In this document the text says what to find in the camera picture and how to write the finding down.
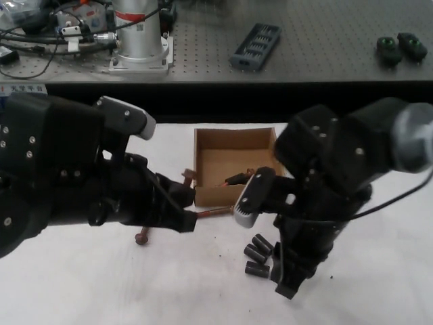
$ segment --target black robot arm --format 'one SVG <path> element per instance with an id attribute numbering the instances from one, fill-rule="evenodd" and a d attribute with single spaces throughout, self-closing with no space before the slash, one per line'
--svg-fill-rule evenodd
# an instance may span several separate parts
<path id="1" fill-rule="evenodd" d="M 142 109 L 109 97 L 90 107 L 13 94 L 0 130 L 0 257 L 48 225 L 118 221 L 193 231 L 196 214 L 183 208 L 195 191 L 125 153 L 131 135 L 150 139 L 155 127 Z"/>
<path id="2" fill-rule="evenodd" d="M 235 206 L 235 219 L 251 228 L 260 213 L 277 213 L 281 242 L 271 279 L 291 299 L 327 259 L 347 224 L 420 189 L 358 214 L 370 183 L 391 170 L 418 173 L 433 163 L 433 106 L 385 98 L 339 119 L 315 106 L 294 116 L 275 144 L 275 156 L 293 178 L 260 168 Z"/>

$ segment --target black cylinder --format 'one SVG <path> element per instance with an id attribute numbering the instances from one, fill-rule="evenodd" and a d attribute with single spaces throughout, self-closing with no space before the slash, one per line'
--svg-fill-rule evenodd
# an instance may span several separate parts
<path id="1" fill-rule="evenodd" d="M 269 277 L 269 266 L 248 261 L 246 262 L 245 273 L 267 279 Z"/>
<path id="2" fill-rule="evenodd" d="M 268 256 L 262 254 L 253 244 L 246 245 L 244 254 L 260 264 L 265 264 L 268 259 Z"/>
<path id="3" fill-rule="evenodd" d="M 263 254 L 265 254 L 267 257 L 271 256 L 273 246 L 271 245 L 270 242 L 268 242 L 265 238 L 263 238 L 262 235 L 260 235 L 260 234 L 255 235 L 251 241 L 254 245 L 256 245 L 256 247 Z"/>

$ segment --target white table surface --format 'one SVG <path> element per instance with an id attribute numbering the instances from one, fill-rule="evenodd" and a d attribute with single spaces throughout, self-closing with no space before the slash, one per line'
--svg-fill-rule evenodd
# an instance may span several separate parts
<path id="1" fill-rule="evenodd" d="M 193 167 L 194 127 L 268 126 L 158 125 L 128 150 L 181 181 Z M 369 207 L 424 176 L 388 174 Z M 231 217 L 199 220 L 190 234 L 155 229 L 147 246 L 135 244 L 138 227 L 49 227 L 0 259 L 0 324 L 433 324 L 432 194 L 433 185 L 352 222 L 292 301 L 244 273 L 253 235 L 278 240 L 270 215 L 250 230 Z"/>

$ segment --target open cardboard box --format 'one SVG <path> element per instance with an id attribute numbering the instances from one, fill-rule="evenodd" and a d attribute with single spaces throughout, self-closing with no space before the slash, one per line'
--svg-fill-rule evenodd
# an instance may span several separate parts
<path id="1" fill-rule="evenodd" d="M 194 169 L 197 172 L 196 206 L 228 207 L 234 205 L 245 185 L 219 186 L 228 177 L 245 173 L 248 168 L 274 168 L 284 175 L 284 168 L 273 155 L 274 128 L 266 129 L 196 129 Z"/>

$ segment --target metal bracket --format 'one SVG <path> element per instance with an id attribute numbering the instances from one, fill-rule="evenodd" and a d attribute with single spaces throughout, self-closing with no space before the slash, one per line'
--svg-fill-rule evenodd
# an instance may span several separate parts
<path id="1" fill-rule="evenodd" d="M 82 36 L 77 37 L 68 37 L 68 35 L 76 35 L 81 34 L 81 29 L 79 26 L 71 26 L 71 27 L 63 27 L 62 34 L 65 38 L 65 41 L 68 42 L 68 51 L 69 52 L 78 52 L 80 51 L 80 40 L 83 39 Z"/>

